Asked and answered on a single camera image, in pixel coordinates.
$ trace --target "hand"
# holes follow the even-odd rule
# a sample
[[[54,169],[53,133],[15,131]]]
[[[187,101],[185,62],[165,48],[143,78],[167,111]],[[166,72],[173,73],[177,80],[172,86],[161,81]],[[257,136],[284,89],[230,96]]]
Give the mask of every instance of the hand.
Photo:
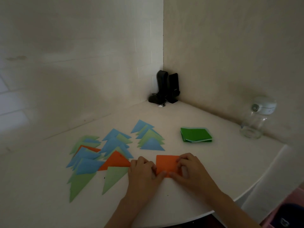
[[[152,161],[148,161],[144,157],[131,160],[131,167],[128,171],[129,186],[124,199],[138,210],[141,210],[150,201],[167,174],[163,171],[155,177],[153,172],[156,172],[156,165]]]
[[[184,178],[174,172],[170,172],[169,175],[180,185],[193,192],[199,199],[208,203],[222,193],[196,156],[185,153],[179,156],[176,161],[178,168],[187,167],[189,178]]]

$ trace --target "orange paper triangle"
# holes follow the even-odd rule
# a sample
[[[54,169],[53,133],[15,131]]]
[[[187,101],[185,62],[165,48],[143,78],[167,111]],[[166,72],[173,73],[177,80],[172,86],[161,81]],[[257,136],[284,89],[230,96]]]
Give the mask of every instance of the orange paper triangle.
[[[114,151],[98,171],[107,170],[109,166],[130,167],[131,163],[121,153]]]
[[[94,148],[94,147],[81,145],[81,146],[79,146],[79,148],[78,148],[78,150],[76,151],[76,153],[74,154],[74,156],[77,154],[77,152],[80,150],[81,147],[87,148],[87,149],[89,149],[89,150],[91,150],[91,151],[94,151],[94,152],[96,152],[96,153],[98,153],[99,151],[101,151],[101,149],[97,149],[97,148]]]
[[[182,176],[181,168],[177,168],[176,160],[179,156],[173,155],[157,155],[156,156],[156,175],[158,175],[162,171],[167,171],[167,175],[165,177],[170,177],[169,172],[175,172]]]

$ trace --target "white tiled wall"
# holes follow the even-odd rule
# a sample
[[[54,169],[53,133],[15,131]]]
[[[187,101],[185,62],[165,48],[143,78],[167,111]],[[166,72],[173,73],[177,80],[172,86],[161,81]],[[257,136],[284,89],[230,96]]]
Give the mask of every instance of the white tiled wall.
[[[140,103],[163,0],[0,0],[0,154]]]

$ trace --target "transparent bottle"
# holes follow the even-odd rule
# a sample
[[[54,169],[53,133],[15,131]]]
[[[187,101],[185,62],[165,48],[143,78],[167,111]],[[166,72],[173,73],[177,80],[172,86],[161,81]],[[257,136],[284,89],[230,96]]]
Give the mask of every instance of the transparent bottle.
[[[247,138],[260,138],[265,130],[265,123],[274,112],[277,103],[268,97],[256,97],[251,112],[246,115],[241,124],[240,133]]]

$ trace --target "pink object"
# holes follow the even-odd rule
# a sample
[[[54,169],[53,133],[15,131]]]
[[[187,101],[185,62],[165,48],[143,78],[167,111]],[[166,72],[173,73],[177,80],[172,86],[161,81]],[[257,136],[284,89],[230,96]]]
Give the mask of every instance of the pink object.
[[[296,188],[262,223],[262,228],[274,228],[270,223],[275,217],[280,206],[285,203],[294,203],[304,207],[304,189]]]

